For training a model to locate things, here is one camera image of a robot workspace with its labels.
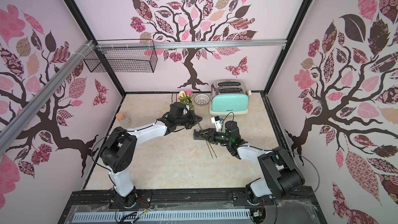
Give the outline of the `peach artificial rose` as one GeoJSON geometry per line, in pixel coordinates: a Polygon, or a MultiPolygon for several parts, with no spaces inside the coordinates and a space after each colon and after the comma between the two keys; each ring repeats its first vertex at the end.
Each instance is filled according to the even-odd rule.
{"type": "Polygon", "coordinates": [[[183,103],[183,104],[186,106],[186,108],[187,108],[188,110],[190,110],[190,109],[188,108],[188,104],[186,103],[185,92],[186,92],[186,91],[180,91],[180,92],[178,93],[178,96],[176,97],[176,99],[177,99],[180,103],[183,103]]]}

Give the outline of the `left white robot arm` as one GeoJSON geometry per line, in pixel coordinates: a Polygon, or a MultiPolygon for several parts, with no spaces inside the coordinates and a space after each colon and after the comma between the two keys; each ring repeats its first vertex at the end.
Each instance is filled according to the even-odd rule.
{"type": "Polygon", "coordinates": [[[203,118],[193,110],[189,110],[184,104],[176,102],[170,105],[170,110],[161,118],[150,124],[132,129],[115,128],[99,152],[104,166],[109,170],[108,176],[114,185],[115,202],[125,208],[132,208],[138,200],[129,171],[129,165],[137,146],[176,132],[177,127],[189,130],[202,120],[203,118]]]}

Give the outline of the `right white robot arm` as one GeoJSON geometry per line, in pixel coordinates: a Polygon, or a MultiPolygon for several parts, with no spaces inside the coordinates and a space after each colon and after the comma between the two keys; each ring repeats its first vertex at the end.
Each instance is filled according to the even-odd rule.
{"type": "Polygon", "coordinates": [[[245,186],[248,202],[257,204],[264,197],[278,199],[290,194],[305,184],[305,178],[296,166],[288,150],[277,147],[261,149],[250,145],[241,135],[236,121],[228,121],[222,132],[217,128],[195,130],[195,140],[222,145],[235,158],[247,160],[261,168],[263,177],[245,186]]]}

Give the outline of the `patterned white bowl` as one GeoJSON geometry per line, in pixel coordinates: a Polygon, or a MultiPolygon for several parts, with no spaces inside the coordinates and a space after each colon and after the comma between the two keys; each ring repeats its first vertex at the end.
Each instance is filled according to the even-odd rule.
{"type": "Polygon", "coordinates": [[[210,102],[210,97],[207,94],[197,94],[194,101],[199,106],[205,106],[210,102]]]}

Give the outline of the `mint green toaster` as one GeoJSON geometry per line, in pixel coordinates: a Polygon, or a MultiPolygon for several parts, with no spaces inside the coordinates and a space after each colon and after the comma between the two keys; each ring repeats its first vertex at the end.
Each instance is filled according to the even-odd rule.
{"type": "Polygon", "coordinates": [[[209,113],[223,115],[248,113],[251,91],[240,80],[220,80],[211,85],[209,113]]]}

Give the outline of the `rear aluminium frame rail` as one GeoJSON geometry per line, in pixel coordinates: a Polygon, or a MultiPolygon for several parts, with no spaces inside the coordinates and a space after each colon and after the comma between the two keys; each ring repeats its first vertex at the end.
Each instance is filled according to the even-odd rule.
{"type": "Polygon", "coordinates": [[[98,49],[116,48],[153,48],[153,49],[179,49],[179,48],[220,48],[220,47],[259,47],[259,46],[285,46],[285,39],[252,39],[228,41],[191,41],[191,42],[148,42],[148,43],[116,43],[98,44],[98,49]]]}

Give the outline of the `aluminium frame rail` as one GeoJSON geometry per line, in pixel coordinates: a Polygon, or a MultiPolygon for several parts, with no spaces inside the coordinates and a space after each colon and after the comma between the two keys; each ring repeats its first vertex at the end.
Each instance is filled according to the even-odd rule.
{"type": "Polygon", "coordinates": [[[41,88],[38,94],[31,99],[22,111],[1,132],[1,154],[17,139],[27,124],[36,116],[44,104],[66,80],[69,74],[83,59],[94,50],[95,44],[87,40],[82,44],[60,70],[41,88]]]}
{"type": "Polygon", "coordinates": [[[179,48],[220,48],[220,47],[259,47],[259,46],[285,46],[285,39],[252,39],[228,41],[191,41],[191,42],[148,42],[148,43],[116,43],[98,44],[98,49],[116,48],[153,48],[153,49],[179,49],[179,48]]]}

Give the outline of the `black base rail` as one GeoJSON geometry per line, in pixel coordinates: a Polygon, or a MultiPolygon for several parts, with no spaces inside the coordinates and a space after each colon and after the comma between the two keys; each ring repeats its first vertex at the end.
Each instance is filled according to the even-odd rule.
{"type": "Polygon", "coordinates": [[[136,204],[125,208],[115,202],[114,190],[84,190],[71,194],[58,222],[67,224],[76,212],[248,209],[252,224],[325,224],[311,188],[304,186],[298,192],[298,196],[268,196],[252,204],[245,197],[245,188],[141,189],[136,191],[136,204]]]}

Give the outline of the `left aluminium frame rail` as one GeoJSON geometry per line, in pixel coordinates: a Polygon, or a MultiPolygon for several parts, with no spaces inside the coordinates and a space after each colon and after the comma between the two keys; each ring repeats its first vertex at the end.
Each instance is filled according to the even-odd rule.
{"type": "Polygon", "coordinates": [[[44,104],[66,80],[69,74],[83,59],[94,50],[95,44],[87,40],[82,44],[60,70],[41,88],[38,94],[31,99],[22,111],[1,132],[1,154],[17,139],[27,124],[36,116],[44,104]]]}

